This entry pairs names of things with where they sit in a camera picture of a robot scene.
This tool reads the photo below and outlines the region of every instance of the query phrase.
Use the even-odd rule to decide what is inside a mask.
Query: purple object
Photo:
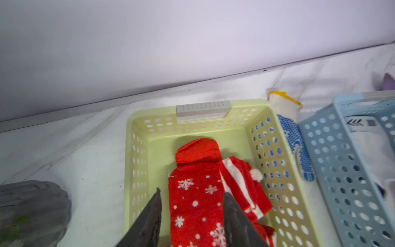
[[[395,79],[388,73],[384,75],[383,90],[395,90]]]

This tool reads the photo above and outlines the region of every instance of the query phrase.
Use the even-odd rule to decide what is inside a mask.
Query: white wall
[[[0,1],[0,121],[395,40],[393,0]]]

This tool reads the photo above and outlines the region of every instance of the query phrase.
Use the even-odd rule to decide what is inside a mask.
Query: light green plastic basket
[[[295,160],[269,102],[237,100],[231,101],[229,106],[224,117],[215,119],[180,122],[180,111],[177,120],[174,106],[140,110],[129,117],[124,232],[129,230],[159,187],[163,207],[159,247],[171,244],[167,171],[172,172],[177,167],[175,153],[178,148],[198,138],[211,138],[217,141],[223,158],[234,155],[264,174],[261,185],[273,204],[265,218],[278,232],[278,246],[324,246],[302,190],[303,181]]]

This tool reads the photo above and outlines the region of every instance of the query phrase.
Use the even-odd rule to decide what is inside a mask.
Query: snowflake print sock
[[[225,247],[218,170],[222,161],[211,139],[188,143],[176,153],[177,168],[169,178],[170,235],[174,247]]]
[[[259,183],[260,172],[235,157],[222,160],[214,140],[202,138],[181,147],[176,162],[169,177],[170,235],[175,247],[226,246],[225,191],[253,224],[272,208]]]

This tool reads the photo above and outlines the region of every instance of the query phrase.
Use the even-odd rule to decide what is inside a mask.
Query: white snowflake
[[[175,220],[175,226],[178,226],[181,228],[184,225],[185,219],[182,216],[177,216],[177,219]]]
[[[198,247],[197,245],[194,245],[192,242],[189,242],[190,245],[188,245],[187,247]]]
[[[217,223],[217,228],[211,231],[210,235],[214,238],[213,247],[226,247],[225,230],[221,223]]]
[[[194,183],[192,182],[192,178],[186,179],[186,180],[178,181],[178,183],[179,183],[178,188],[179,188],[179,189],[180,189],[180,188],[184,188],[185,190],[188,190],[188,187],[194,184]]]
[[[206,193],[210,193],[210,194],[213,194],[215,191],[217,191],[218,189],[217,189],[217,186],[211,186],[211,185],[209,185],[209,187],[207,188],[207,189],[204,189],[205,191],[206,191]]]

